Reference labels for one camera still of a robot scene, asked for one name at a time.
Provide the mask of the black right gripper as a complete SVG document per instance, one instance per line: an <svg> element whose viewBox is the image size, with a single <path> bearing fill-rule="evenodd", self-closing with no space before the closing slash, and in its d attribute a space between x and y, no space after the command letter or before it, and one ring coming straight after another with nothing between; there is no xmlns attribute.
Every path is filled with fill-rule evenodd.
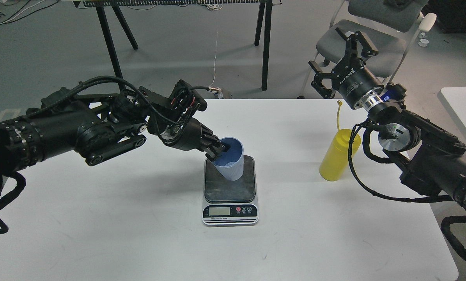
<svg viewBox="0 0 466 281"><path fill-rule="evenodd" d="M309 61L310 68L315 71L311 86L322 98L334 98L338 91L347 105L356 110L362 107L361 98L369 93L380 94L384 89L381 81L365 66L370 57L379 54L379 50L364 32L356 31L346 35L339 27L335 30L346 42L344 57L331 73L324 73L315 61ZM358 57L358 43L361 45L361 57ZM324 86L322 81L325 79L331 80L331 88Z"/></svg>

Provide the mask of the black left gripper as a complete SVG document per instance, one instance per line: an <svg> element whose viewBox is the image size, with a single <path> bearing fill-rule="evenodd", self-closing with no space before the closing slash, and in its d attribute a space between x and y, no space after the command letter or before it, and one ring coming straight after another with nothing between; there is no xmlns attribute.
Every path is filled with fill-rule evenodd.
<svg viewBox="0 0 466 281"><path fill-rule="evenodd" d="M160 140L174 149L204 151L209 161L217 160L218 155L232 147L228 139L214 139L213 131L194 118L180 127L168 126L160 135Z"/></svg>

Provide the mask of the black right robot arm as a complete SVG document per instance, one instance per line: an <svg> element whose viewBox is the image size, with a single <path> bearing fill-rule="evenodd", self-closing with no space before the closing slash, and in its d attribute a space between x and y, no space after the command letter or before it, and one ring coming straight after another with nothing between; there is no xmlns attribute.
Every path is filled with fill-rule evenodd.
<svg viewBox="0 0 466 281"><path fill-rule="evenodd" d="M344 57L324 73L309 61L315 71L312 87L323 97L339 92L352 110L363 108L368 117L356 124L348 137L335 144L342 162L349 164L356 181L372 196L407 203L454 201L466 211L466 145L455 135L406 109L406 89L400 84L381 84L365 62L378 55L368 35L361 31L337 34L345 41ZM352 162L356 137L364 128L365 155L381 164L395 164L403 185L420 194L417 199L386 196L367 187L356 174ZM466 249L452 233L453 224L466 224L466 216L445 217L440 229L456 253L466 261Z"/></svg>

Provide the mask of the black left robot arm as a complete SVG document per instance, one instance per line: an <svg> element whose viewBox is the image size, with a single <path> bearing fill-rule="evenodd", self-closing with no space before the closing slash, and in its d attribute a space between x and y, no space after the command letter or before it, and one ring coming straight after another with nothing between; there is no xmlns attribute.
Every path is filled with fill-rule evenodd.
<svg viewBox="0 0 466 281"><path fill-rule="evenodd" d="M179 80L169 97L102 75L60 88L26 114L0 122L0 211L26 186L19 171L48 158L76 151L93 167L141 147L148 131L165 146L196 149L210 161L232 151L193 115L207 103ZM0 218L0 234L8 226Z"/></svg>

